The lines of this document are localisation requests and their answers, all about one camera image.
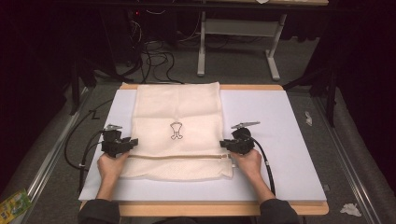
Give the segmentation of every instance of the sleeve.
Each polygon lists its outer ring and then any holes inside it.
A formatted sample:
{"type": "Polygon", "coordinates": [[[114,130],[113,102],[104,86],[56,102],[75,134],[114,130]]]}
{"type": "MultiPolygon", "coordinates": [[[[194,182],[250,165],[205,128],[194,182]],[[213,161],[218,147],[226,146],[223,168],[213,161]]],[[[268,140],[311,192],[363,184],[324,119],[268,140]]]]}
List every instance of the sleeve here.
{"type": "Polygon", "coordinates": [[[260,224],[298,224],[297,213],[290,204],[279,199],[270,199],[260,205],[260,224]]]}
{"type": "Polygon", "coordinates": [[[78,213],[78,224],[107,223],[120,223],[120,209],[117,203],[102,199],[91,200],[78,213]]]}

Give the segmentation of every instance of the bag zipper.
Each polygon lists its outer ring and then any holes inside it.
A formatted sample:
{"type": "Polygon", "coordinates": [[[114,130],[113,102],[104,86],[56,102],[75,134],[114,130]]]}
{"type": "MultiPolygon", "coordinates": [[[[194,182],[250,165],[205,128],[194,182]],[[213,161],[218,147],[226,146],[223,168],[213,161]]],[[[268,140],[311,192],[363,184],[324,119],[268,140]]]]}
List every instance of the bag zipper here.
{"type": "Polygon", "coordinates": [[[162,156],[162,157],[150,157],[140,155],[129,155],[128,158],[144,159],[144,160],[177,160],[177,159],[230,159],[230,154],[223,155],[178,155],[178,156],[162,156]]]}

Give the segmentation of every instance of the hand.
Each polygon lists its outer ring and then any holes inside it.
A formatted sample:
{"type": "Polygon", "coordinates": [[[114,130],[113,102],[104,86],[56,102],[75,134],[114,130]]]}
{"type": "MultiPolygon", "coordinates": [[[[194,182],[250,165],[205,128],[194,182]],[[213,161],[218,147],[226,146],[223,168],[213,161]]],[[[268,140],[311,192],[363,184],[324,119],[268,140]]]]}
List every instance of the hand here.
{"type": "Polygon", "coordinates": [[[103,180],[117,180],[122,172],[123,165],[128,158],[129,153],[125,152],[118,158],[112,158],[107,153],[100,156],[98,160],[98,169],[103,180]]]}
{"type": "Polygon", "coordinates": [[[98,160],[98,169],[102,177],[96,199],[104,199],[111,201],[113,198],[113,191],[116,187],[117,180],[120,177],[124,163],[129,156],[129,152],[123,153],[118,158],[112,158],[104,153],[98,160]]]}
{"type": "Polygon", "coordinates": [[[262,155],[256,149],[251,149],[245,155],[231,152],[231,156],[238,161],[239,169],[242,170],[254,188],[259,204],[275,198],[275,195],[262,179],[262,155]]]}
{"type": "Polygon", "coordinates": [[[239,168],[247,178],[251,179],[262,176],[262,155],[256,149],[251,149],[245,155],[231,152],[231,156],[238,161],[239,168]]]}

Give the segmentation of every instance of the drawstring bag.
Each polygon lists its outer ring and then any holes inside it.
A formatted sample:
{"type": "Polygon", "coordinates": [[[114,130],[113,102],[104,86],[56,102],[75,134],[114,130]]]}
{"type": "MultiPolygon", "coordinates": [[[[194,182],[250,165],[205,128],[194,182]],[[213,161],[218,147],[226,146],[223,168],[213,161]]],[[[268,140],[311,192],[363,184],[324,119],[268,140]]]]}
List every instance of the drawstring bag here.
{"type": "Polygon", "coordinates": [[[219,83],[137,88],[130,151],[121,177],[206,180],[232,177],[223,139],[219,83]]]}

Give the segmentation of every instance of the wooden table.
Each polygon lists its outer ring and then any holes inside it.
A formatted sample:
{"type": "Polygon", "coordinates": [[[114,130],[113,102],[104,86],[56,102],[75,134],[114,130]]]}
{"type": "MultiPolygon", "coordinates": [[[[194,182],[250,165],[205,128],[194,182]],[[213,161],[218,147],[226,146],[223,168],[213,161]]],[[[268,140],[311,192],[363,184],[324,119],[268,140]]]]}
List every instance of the wooden table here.
{"type": "MultiPolygon", "coordinates": [[[[135,90],[137,85],[122,85],[135,90]]],[[[221,90],[283,91],[278,85],[220,85],[221,90]]],[[[299,216],[321,216],[329,212],[327,202],[292,202],[299,216]]],[[[221,217],[259,216],[257,202],[120,202],[122,217],[221,217]]]]}

